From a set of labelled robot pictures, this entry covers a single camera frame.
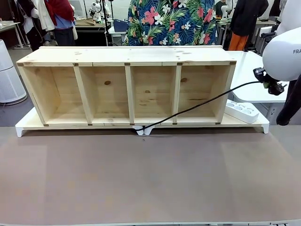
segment red sweater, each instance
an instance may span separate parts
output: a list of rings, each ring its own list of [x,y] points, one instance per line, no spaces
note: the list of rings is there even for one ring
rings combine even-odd
[[[65,20],[74,21],[74,12],[68,0],[44,0],[54,25],[57,25],[55,14]]]

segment floral shirt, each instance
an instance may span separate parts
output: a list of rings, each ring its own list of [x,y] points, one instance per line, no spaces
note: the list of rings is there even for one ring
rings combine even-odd
[[[124,45],[212,45],[214,0],[131,0]]]

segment orange pants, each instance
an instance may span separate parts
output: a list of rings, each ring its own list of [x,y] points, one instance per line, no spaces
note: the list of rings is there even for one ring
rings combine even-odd
[[[229,46],[229,51],[242,51],[245,48],[249,36],[238,36],[232,32],[232,38]]]

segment white corner foot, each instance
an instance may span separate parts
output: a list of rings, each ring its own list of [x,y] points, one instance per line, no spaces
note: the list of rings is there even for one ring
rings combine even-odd
[[[263,128],[263,133],[264,134],[268,134],[269,133],[269,124],[262,125],[262,128]]]
[[[144,129],[144,134],[148,136],[149,134],[151,134],[153,128],[155,128],[155,126]]]
[[[133,126],[133,129],[142,129],[142,128],[143,126]],[[139,130],[139,131],[136,130],[136,132],[140,136],[144,134],[144,130]]]
[[[22,137],[24,135],[24,133],[26,132],[26,130],[24,130],[23,127],[16,127],[16,131],[17,131],[18,137]]]

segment shelf compartment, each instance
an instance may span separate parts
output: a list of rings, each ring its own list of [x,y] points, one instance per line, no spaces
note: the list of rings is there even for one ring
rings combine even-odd
[[[73,67],[22,67],[20,72],[44,125],[87,125]]]
[[[131,66],[135,125],[148,125],[172,114],[175,66]]]
[[[125,67],[75,67],[74,70],[89,124],[130,124]]]
[[[230,65],[182,66],[179,112],[203,103],[225,91]],[[178,124],[216,124],[222,121],[220,111],[227,95],[211,103],[180,114]]]

